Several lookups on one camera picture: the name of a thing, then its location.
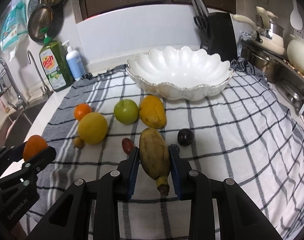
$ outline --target metal screw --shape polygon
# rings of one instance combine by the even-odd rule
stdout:
[[[189,174],[190,174],[192,177],[196,177],[196,176],[199,174],[199,172],[196,171],[196,170],[191,170],[191,171],[189,172]]]
[[[111,171],[111,173],[110,173],[110,175],[111,175],[112,177],[117,177],[117,176],[119,176],[119,174],[120,174],[120,172],[117,171],[117,170]]]
[[[226,179],[225,182],[226,182],[227,185],[234,185],[234,183],[235,183],[235,181],[233,179],[230,179],[230,178]]]
[[[74,181],[74,185],[76,185],[76,186],[81,186],[82,184],[83,184],[83,179],[76,179]]]

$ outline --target plastic bag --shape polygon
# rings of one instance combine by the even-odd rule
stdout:
[[[18,49],[18,44],[27,36],[27,17],[24,0],[19,0],[2,24],[0,33],[1,51],[7,55],[8,61],[12,60]]]

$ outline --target scalloped bowl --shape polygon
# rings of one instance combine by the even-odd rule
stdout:
[[[170,100],[201,100],[222,92],[233,76],[230,62],[220,55],[208,55],[206,50],[189,47],[163,51],[151,49],[128,60],[130,78],[144,91]]]

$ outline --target chrome faucet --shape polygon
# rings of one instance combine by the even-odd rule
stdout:
[[[12,103],[10,103],[8,101],[8,104],[15,110],[19,110],[19,108],[22,106],[23,108],[26,108],[28,106],[28,101],[25,99],[25,97],[23,96],[23,94],[20,92],[20,90],[18,89],[16,83],[14,82],[13,80],[13,77],[11,75],[11,72],[9,70],[9,67],[7,65],[7,63],[4,61],[3,58],[0,57],[0,64],[3,66],[6,74],[8,75],[9,77],[9,80],[10,80],[10,83],[14,89],[14,91],[16,92],[17,94],[17,98],[18,98],[18,102],[13,105]],[[0,96],[2,96],[4,94],[5,90],[3,89],[3,86],[2,86],[2,83],[0,81]]]
[[[40,89],[42,91],[42,95],[49,98],[52,95],[53,91],[50,91],[49,87],[45,84],[45,82],[44,82],[44,80],[43,80],[43,78],[42,78],[42,76],[40,74],[40,71],[39,71],[39,69],[38,69],[38,67],[37,67],[37,65],[35,63],[34,57],[33,57],[32,53],[31,53],[31,51],[29,51],[29,50],[27,51],[27,57],[28,57],[28,63],[30,65],[31,65],[31,59],[30,59],[30,57],[32,58],[33,64],[35,66],[35,69],[37,70],[37,73],[39,74],[39,77],[40,77],[41,82],[43,84],[43,87],[40,87]]]

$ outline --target kitchen sink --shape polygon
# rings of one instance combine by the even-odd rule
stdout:
[[[0,129],[0,148],[10,149],[24,142],[32,123],[37,118],[47,98],[31,102],[26,109],[20,109],[8,116]]]

